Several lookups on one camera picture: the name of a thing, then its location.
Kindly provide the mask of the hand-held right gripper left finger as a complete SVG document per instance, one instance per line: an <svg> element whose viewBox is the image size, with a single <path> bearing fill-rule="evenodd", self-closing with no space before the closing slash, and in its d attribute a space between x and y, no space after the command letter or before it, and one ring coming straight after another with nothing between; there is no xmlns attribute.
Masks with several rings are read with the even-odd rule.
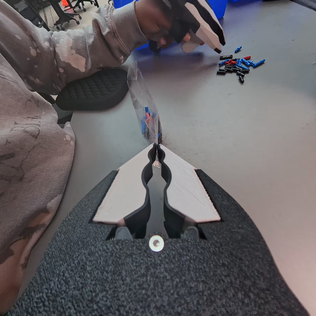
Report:
<svg viewBox="0 0 316 316"><path fill-rule="evenodd" d="M146 236L151 215L148 182L157 145L153 143L123 164L114 175L105 196L93 215L93 223L127 227L135 238Z"/></svg>

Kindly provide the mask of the pile of small toy pins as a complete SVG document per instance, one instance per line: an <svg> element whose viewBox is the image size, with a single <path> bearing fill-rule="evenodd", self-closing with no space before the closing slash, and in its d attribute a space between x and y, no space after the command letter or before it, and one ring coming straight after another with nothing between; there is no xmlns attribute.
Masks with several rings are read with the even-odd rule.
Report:
<svg viewBox="0 0 316 316"><path fill-rule="evenodd" d="M237 65L225 65L225 62L228 60L219 60L218 69L216 71L217 76L224 76L226 74L235 74L238 78L240 84L244 84L245 76L250 73L251 69L256 69L263 65L266 62L266 59L262 59L259 61L254 61L252 56L237 56L239 52L241 52L242 46L239 46L235 49L233 58L231 60L236 60Z"/></svg>

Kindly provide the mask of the person's grey sweatshirt torso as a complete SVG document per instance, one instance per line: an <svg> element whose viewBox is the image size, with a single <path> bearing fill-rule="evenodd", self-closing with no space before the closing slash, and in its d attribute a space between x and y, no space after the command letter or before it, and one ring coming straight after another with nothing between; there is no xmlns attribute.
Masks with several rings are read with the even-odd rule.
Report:
<svg viewBox="0 0 316 316"><path fill-rule="evenodd" d="M68 123L1 56L1 314L14 304L32 248L60 204L74 155Z"/></svg>

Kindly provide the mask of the black office chair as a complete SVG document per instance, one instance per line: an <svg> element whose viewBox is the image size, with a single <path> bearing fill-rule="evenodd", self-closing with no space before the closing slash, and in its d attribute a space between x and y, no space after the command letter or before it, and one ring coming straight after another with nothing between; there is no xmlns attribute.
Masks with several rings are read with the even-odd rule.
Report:
<svg viewBox="0 0 316 316"><path fill-rule="evenodd" d="M63 27L63 24L66 22L70 22L71 20L74 20L77 25L80 24L79 21L77 21L74 16L78 16L79 19L81 20L82 17L80 14L77 13L65 13L64 10L61 8L61 6L59 5L59 1L57 0L51 0L50 4L53 8L53 10L56 12L57 16L58 16L58 20L54 23L54 26L56 26L56 29L65 31L65 28Z"/></svg>
<svg viewBox="0 0 316 316"><path fill-rule="evenodd" d="M72 10L74 13L77 13L78 10L82 10L83 12L86 12L85 3L91 4L95 8L99 8L99 4L97 0L72 0Z"/></svg>

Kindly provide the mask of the person's left hand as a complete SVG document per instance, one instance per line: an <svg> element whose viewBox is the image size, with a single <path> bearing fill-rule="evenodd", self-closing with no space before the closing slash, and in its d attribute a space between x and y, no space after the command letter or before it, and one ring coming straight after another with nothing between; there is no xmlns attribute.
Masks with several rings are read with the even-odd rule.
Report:
<svg viewBox="0 0 316 316"><path fill-rule="evenodd" d="M172 26L172 12L161 0L139 0L135 2L135 13L142 33L148 40L160 46L167 43Z"/></svg>

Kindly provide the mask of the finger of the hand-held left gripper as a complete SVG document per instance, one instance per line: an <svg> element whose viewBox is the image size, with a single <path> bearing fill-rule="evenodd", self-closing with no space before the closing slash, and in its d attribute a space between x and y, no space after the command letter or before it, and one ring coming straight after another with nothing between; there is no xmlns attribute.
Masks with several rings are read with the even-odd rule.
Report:
<svg viewBox="0 0 316 316"><path fill-rule="evenodd" d="M197 4L197 1L186 1L186 4L191 3L191 4ZM211 30L210 26L205 22L205 42L207 46L209 46L212 50L217 52L218 54L221 53L222 51L222 45L219 42L219 38L217 35Z"/></svg>
<svg viewBox="0 0 316 316"><path fill-rule="evenodd" d="M211 30L217 35L220 44L225 45L226 42L223 29L209 3L205 0L197 0L197 4L195 4L195 7L197 8L203 20L210 26Z"/></svg>

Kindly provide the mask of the grey desk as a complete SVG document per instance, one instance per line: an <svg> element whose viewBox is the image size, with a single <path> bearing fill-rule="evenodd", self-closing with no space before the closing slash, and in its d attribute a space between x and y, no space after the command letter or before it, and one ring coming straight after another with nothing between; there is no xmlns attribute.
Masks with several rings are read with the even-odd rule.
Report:
<svg viewBox="0 0 316 316"><path fill-rule="evenodd" d="M205 45L133 51L164 145L206 172L259 228L288 286L315 315L315 11L228 3L222 55L266 59L240 84Z"/></svg>

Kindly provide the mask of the person's left forearm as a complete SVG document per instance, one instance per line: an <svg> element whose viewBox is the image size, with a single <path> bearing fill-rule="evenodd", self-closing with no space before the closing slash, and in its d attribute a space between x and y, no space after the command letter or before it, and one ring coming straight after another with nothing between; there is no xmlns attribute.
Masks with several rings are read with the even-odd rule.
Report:
<svg viewBox="0 0 316 316"><path fill-rule="evenodd" d="M27 90L57 95L69 82L122 65L147 41L135 4L102 6L92 26L58 32L34 26L1 1L1 97Z"/></svg>

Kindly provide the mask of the small clear plastic bag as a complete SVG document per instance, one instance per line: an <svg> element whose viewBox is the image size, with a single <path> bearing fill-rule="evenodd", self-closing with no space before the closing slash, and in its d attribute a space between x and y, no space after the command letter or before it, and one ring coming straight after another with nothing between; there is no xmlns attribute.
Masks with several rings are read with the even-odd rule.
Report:
<svg viewBox="0 0 316 316"><path fill-rule="evenodd" d="M161 144L162 126L158 109L136 61L129 65L127 84L143 138L149 144ZM145 122L146 112L151 116L149 124Z"/></svg>

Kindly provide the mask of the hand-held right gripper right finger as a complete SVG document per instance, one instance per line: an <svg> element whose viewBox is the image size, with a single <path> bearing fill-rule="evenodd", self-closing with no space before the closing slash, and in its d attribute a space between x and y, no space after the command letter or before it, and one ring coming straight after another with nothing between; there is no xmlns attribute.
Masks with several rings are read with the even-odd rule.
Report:
<svg viewBox="0 0 316 316"><path fill-rule="evenodd" d="M164 145L157 148L164 188L164 227L169 238L180 238L187 227L220 221L197 169Z"/></svg>

